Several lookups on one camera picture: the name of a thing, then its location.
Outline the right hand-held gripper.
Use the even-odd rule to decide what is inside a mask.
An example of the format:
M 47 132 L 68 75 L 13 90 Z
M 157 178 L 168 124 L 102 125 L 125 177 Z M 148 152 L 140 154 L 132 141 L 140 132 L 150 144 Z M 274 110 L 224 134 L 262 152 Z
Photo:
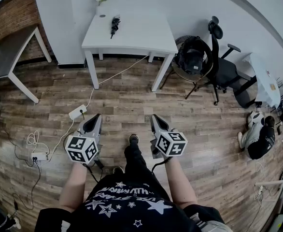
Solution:
M 150 123 L 154 136 L 150 141 L 153 159 L 181 156 L 188 144 L 185 135 L 156 114 L 151 115 Z

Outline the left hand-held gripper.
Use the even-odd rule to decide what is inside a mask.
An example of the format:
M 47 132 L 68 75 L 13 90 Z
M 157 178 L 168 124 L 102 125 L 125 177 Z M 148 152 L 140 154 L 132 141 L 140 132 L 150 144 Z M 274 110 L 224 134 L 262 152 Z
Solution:
M 96 114 L 83 120 L 78 129 L 64 140 L 64 148 L 71 161 L 89 165 L 99 159 L 101 127 L 102 115 Z

